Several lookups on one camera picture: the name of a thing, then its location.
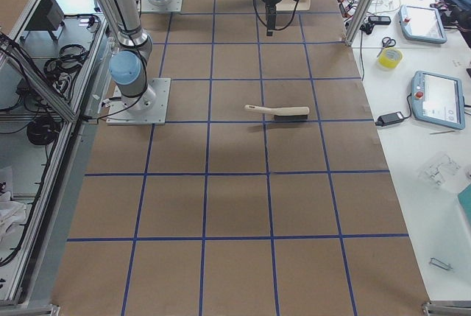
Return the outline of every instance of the tablet screen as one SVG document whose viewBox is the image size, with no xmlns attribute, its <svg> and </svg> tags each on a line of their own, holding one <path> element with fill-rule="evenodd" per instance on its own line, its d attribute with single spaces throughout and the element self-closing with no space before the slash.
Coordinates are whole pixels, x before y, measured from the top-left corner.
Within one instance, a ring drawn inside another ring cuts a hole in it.
<svg viewBox="0 0 471 316">
<path fill-rule="evenodd" d="M 460 123 L 456 81 L 424 74 L 423 115 Z"/>
<path fill-rule="evenodd" d="M 407 7 L 408 22 L 413 36 L 441 38 L 440 24 L 436 19 L 435 10 Z"/>
</svg>

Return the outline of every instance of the tablet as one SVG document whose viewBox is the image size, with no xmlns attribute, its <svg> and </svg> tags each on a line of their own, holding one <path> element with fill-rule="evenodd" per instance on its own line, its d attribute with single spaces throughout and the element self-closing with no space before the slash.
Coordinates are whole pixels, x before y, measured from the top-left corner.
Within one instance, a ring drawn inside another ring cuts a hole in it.
<svg viewBox="0 0 471 316">
<path fill-rule="evenodd" d="M 464 97 L 460 79 L 416 72 L 412 79 L 411 109 L 421 121 L 462 130 Z"/>
<path fill-rule="evenodd" d="M 435 8 L 403 5 L 399 10 L 399 22 L 404 37 L 408 40 L 447 42 L 439 11 Z"/>
</svg>

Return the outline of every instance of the brush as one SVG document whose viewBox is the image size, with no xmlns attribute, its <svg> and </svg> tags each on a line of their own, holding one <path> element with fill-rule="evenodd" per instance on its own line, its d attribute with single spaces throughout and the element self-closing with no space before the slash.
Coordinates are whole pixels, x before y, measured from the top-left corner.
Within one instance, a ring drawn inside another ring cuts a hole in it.
<svg viewBox="0 0 471 316">
<path fill-rule="evenodd" d="M 291 108 L 264 108 L 261 106 L 245 105 L 245 111 L 273 115 L 275 121 L 305 121 L 308 119 L 307 106 Z"/>
</svg>

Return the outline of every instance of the yellow tape roll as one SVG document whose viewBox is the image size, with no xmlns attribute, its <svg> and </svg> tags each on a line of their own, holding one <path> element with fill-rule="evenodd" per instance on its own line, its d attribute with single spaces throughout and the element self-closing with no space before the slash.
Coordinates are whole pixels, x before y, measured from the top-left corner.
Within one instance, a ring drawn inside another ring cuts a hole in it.
<svg viewBox="0 0 471 316">
<path fill-rule="evenodd" d="M 393 69 L 399 64 L 400 60 L 403 59 L 403 54 L 398 49 L 388 47 L 381 51 L 378 62 L 387 68 Z"/>
</svg>

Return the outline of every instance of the scissors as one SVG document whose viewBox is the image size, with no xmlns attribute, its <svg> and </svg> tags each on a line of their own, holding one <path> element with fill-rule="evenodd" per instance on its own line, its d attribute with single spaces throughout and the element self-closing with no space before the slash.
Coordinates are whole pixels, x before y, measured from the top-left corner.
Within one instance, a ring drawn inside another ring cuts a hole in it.
<svg viewBox="0 0 471 316">
<path fill-rule="evenodd" d="M 378 56 L 376 56 L 376 58 L 380 57 L 380 54 L 384 49 L 396 46 L 396 40 L 394 38 L 386 36 L 385 38 L 383 38 L 383 40 L 381 40 L 381 44 L 383 45 L 383 47 L 381 47 L 380 53 L 378 53 Z"/>
</svg>

